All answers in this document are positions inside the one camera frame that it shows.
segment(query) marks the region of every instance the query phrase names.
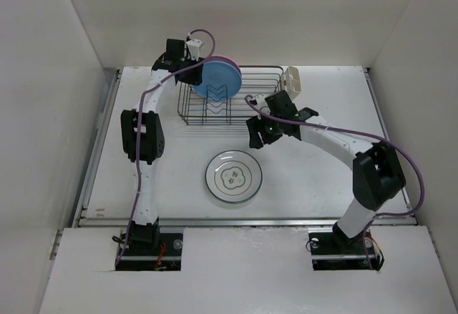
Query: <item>wire dish rack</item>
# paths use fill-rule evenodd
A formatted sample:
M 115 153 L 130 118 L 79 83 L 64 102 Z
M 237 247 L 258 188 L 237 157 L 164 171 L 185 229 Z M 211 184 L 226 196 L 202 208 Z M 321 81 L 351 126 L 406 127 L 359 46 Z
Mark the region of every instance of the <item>wire dish rack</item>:
M 227 85 L 207 88 L 207 96 L 201 97 L 189 84 L 180 83 L 178 115 L 186 124 L 244 125 L 255 112 L 245 103 L 245 96 L 269 95 L 282 88 L 283 67 L 240 66 L 242 87 L 228 98 Z

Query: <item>white enclosure wall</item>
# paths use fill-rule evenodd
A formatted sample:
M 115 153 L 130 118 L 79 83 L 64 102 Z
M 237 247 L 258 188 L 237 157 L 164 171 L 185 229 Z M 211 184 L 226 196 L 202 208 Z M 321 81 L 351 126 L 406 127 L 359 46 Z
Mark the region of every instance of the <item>white enclosure wall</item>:
M 371 77 L 390 137 L 421 167 L 427 201 L 420 223 L 437 243 L 458 296 L 458 0 L 411 0 Z M 410 174 L 410 199 L 418 198 Z
M 104 75 L 70 0 L 0 0 L 0 312 L 36 312 Z
M 372 65 L 409 0 L 72 0 L 106 67 L 151 65 L 166 38 L 215 33 L 239 64 Z

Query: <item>blue plate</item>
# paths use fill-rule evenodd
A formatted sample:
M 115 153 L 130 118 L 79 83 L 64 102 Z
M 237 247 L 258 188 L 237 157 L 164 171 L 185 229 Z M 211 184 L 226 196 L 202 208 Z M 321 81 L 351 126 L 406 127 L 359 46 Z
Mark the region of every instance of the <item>blue plate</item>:
M 237 69 L 225 62 L 206 62 L 203 65 L 202 84 L 193 85 L 202 97 L 224 101 L 234 97 L 242 87 L 242 77 Z

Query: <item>white platform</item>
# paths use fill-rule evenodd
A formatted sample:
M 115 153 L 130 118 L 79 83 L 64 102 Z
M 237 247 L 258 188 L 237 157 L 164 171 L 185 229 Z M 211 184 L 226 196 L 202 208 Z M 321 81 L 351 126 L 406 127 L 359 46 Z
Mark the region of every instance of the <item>white platform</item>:
M 339 127 L 383 134 L 361 67 L 299 67 L 302 93 L 298 108 L 317 110 Z M 102 151 L 86 217 L 127 218 L 134 199 L 130 161 L 122 151 L 120 114 L 131 109 L 150 79 L 150 67 L 126 67 Z M 156 196 L 162 218 L 328 218 L 349 206 L 351 172 L 338 160 L 292 137 L 260 150 L 248 148 L 245 128 L 186 126 L 177 115 L 178 87 L 160 114 L 165 152 L 158 162 Z M 208 162 L 219 152 L 239 149 L 253 155 L 263 169 L 254 199 L 226 205 L 205 186 Z M 403 194 L 385 210 L 406 211 Z
M 66 229 L 41 314 L 452 314 L 425 227 L 373 227 L 375 271 L 313 271 L 297 228 L 186 229 L 180 272 L 115 272 L 117 228 Z

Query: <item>plate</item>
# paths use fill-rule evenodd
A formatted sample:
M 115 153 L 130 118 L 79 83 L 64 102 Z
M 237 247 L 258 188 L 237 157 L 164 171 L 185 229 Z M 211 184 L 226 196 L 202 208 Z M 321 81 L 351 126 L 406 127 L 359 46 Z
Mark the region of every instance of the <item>plate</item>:
M 207 58 L 206 62 L 225 62 L 234 67 L 238 73 L 242 74 L 242 71 L 240 70 L 240 67 L 237 65 L 237 63 L 228 57 L 223 57 L 222 55 L 212 55 L 211 57 Z
M 233 205 L 253 198 L 262 182 L 259 163 L 242 151 L 221 152 L 210 161 L 205 171 L 205 183 L 210 192 Z
M 203 65 L 202 84 L 193 85 L 201 97 L 223 101 L 234 97 L 242 87 L 242 76 L 226 62 L 206 62 Z

